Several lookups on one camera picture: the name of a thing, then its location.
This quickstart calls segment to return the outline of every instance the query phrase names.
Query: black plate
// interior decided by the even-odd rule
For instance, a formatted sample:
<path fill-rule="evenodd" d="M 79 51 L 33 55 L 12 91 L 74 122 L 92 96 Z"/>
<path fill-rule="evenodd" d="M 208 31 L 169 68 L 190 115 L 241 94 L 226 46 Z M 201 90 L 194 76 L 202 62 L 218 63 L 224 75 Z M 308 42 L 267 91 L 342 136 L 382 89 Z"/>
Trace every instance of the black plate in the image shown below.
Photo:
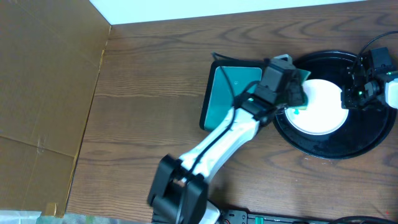
<path fill-rule="evenodd" d="M 353 64 L 355 58 L 355 54 L 348 52 L 323 51 L 306 55 L 296 60 L 294 65 L 310 71 L 309 80 L 328 80 L 341 88 L 352 83 L 346 68 Z M 320 136 L 299 131 L 291 125 L 285 113 L 275 117 L 274 125 L 287 142 L 309 155 L 324 159 L 348 159 L 380 144 L 393 127 L 396 115 L 396 110 L 390 107 L 382 111 L 350 110 L 339 129 Z"/>

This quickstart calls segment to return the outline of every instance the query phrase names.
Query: brown wood surface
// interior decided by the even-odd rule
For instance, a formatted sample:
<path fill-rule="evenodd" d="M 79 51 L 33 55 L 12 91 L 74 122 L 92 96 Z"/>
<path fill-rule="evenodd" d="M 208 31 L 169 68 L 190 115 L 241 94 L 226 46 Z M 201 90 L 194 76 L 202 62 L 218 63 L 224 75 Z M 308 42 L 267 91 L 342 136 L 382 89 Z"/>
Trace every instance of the brown wood surface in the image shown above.
<path fill-rule="evenodd" d="M 150 221 L 146 197 L 159 160 L 178 157 L 207 135 L 198 122 L 210 52 L 358 52 L 388 30 L 398 30 L 395 0 L 113 26 L 68 212 Z M 397 36 L 373 47 L 384 45 L 398 54 Z M 308 156 L 270 125 L 233 155 L 211 188 L 220 205 L 252 212 L 398 220 L 398 125 L 380 146 L 344 161 Z"/>

